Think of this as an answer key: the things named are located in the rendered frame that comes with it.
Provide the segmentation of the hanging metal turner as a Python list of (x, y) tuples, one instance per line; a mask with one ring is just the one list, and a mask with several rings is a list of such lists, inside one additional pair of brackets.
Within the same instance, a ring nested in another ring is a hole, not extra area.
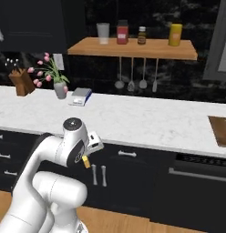
[(152, 92), (156, 93), (157, 92), (157, 76), (158, 76), (158, 66), (159, 66), (159, 59), (156, 59), (156, 67), (155, 67), (155, 76), (154, 76), (154, 81), (152, 85)]

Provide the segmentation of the brown wooden cutting board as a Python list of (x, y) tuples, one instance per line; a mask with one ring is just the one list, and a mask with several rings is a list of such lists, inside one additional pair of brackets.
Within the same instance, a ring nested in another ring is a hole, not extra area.
[(209, 116), (211, 128), (219, 147), (226, 147), (226, 117)]

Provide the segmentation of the yellow bottle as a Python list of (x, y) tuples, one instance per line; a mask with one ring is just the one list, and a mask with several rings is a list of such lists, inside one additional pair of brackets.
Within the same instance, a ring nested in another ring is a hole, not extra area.
[(179, 46), (182, 33), (182, 23), (172, 23), (169, 29), (169, 45)]

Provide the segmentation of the dark drawer front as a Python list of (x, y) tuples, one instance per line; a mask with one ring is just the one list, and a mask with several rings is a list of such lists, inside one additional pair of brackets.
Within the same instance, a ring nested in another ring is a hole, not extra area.
[[(136, 157), (119, 156), (119, 150), (124, 152), (135, 152)], [(101, 150), (103, 157), (108, 161), (124, 161), (129, 163), (153, 165), (157, 163), (168, 164), (176, 157), (175, 152), (157, 150), (144, 147), (129, 147), (122, 145), (106, 144)]]
[(31, 148), (38, 138), (38, 135), (35, 134), (6, 130), (0, 130), (0, 135), (3, 135), (4, 137), (4, 139), (0, 139), (0, 142), (5, 142), (25, 148)]
[(5, 170), (8, 170), (9, 172), (17, 172), (17, 174), (21, 171), (20, 166), (0, 166), (0, 190), (8, 191), (10, 192), (12, 190), (12, 187), (14, 186), (17, 176), (10, 176), (6, 175), (4, 173)]
[(0, 154), (11, 155), (11, 158), (0, 157), (0, 166), (22, 166), (30, 153), (29, 149), (21, 149), (18, 147), (0, 147)]

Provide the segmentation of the black dishwasher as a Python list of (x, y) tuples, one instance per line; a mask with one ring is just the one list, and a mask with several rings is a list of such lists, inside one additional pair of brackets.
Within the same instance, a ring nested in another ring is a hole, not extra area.
[(226, 158), (176, 153), (168, 164), (153, 164), (150, 219), (207, 233), (226, 233), (226, 182), (169, 174), (177, 171), (226, 177)]

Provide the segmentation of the red jar with label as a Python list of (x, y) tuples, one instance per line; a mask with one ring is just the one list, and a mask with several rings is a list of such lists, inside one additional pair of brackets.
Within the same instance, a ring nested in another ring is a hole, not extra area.
[(119, 45), (126, 45), (128, 43), (128, 21), (127, 20), (118, 20), (117, 43)]

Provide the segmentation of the dark wall cupboard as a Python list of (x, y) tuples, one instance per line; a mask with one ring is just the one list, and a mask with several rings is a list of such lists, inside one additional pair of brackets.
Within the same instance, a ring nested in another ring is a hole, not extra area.
[(86, 36), (84, 0), (0, 0), (0, 52), (66, 54)]

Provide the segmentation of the wooden knife block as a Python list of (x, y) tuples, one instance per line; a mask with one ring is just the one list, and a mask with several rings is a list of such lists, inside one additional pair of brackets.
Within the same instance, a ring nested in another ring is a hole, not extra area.
[(21, 68), (19, 60), (7, 58), (5, 67), (8, 71), (9, 79), (15, 85), (15, 91), (18, 96), (26, 96), (35, 90), (35, 86), (25, 68)]

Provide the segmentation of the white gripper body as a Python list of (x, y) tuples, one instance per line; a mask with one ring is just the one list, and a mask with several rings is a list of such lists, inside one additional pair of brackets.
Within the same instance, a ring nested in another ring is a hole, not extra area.
[(92, 154), (104, 147), (102, 140), (99, 137), (90, 137), (85, 153)]

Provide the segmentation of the hanging metal ladle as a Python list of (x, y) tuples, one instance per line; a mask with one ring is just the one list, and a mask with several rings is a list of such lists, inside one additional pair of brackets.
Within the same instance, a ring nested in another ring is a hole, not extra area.
[(119, 80), (115, 83), (117, 89), (122, 89), (124, 87), (124, 82), (122, 81), (122, 58), (119, 59)]

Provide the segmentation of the hanging metal spatula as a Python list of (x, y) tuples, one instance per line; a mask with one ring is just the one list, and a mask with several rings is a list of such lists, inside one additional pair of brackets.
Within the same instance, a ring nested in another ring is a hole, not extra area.
[(131, 72), (130, 72), (130, 81), (128, 82), (128, 91), (133, 92), (135, 89), (135, 83), (133, 81), (134, 74), (134, 58), (131, 58)]

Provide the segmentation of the white wall outlet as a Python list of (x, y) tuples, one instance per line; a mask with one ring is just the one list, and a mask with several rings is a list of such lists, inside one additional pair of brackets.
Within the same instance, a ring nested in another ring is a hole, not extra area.
[(65, 67), (64, 67), (63, 56), (61, 54), (53, 54), (53, 57), (54, 57), (54, 61), (55, 61), (56, 67), (59, 70), (64, 70)]

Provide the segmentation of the clear drinking glass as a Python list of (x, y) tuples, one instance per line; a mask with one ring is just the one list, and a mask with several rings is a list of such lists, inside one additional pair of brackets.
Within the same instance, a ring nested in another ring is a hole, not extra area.
[(97, 23), (98, 40), (101, 45), (108, 44), (109, 23)]

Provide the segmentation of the wooden wall shelf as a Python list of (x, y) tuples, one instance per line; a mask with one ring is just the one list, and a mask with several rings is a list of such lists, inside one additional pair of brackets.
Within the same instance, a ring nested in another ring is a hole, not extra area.
[(194, 61), (198, 58), (190, 40), (181, 40), (179, 46), (170, 46), (168, 39), (148, 39), (145, 45), (139, 45), (137, 38), (130, 38), (126, 45), (118, 45), (116, 38), (110, 38), (107, 45), (101, 45), (97, 37), (86, 37), (71, 46), (67, 53), (79, 56), (146, 57)]

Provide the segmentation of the small yellow block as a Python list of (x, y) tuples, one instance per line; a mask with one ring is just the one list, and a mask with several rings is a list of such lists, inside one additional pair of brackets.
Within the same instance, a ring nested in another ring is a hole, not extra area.
[(88, 156), (83, 156), (82, 160), (83, 160), (85, 168), (90, 168), (91, 167), (90, 163), (89, 163), (89, 160), (88, 160)]

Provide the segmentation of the small brown bottle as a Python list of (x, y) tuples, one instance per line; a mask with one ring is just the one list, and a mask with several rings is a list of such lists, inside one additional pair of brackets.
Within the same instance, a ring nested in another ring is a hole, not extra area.
[(138, 44), (139, 45), (146, 44), (146, 27), (145, 26), (139, 27)]

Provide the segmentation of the grey window frame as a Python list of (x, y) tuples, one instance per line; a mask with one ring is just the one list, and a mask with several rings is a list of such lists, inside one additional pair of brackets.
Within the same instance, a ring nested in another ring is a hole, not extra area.
[(221, 0), (203, 79), (226, 81), (226, 0)]

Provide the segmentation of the hanging metal spoon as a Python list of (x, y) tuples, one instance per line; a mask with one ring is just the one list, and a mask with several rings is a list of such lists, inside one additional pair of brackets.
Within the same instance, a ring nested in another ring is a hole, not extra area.
[[(146, 65), (143, 65), (143, 73), (146, 73)], [(141, 89), (145, 89), (147, 87), (147, 81), (145, 80), (145, 76), (142, 76), (142, 79), (139, 82), (139, 87)]]

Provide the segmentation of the blue and white kitchen scale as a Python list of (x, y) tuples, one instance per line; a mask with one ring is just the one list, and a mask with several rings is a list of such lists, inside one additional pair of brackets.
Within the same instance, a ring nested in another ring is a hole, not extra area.
[(69, 98), (71, 106), (84, 106), (92, 94), (90, 88), (77, 87)]

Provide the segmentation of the pink flowers in grey vase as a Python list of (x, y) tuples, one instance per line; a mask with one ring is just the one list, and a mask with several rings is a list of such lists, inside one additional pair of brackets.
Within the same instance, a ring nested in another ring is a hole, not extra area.
[(66, 76), (62, 75), (55, 60), (49, 53), (44, 54), (42, 60), (37, 61), (38, 67), (29, 67), (28, 74), (35, 74), (36, 79), (33, 83), (36, 87), (41, 87), (44, 82), (53, 82), (53, 87), (58, 99), (65, 99), (67, 97), (67, 83), (69, 80)]

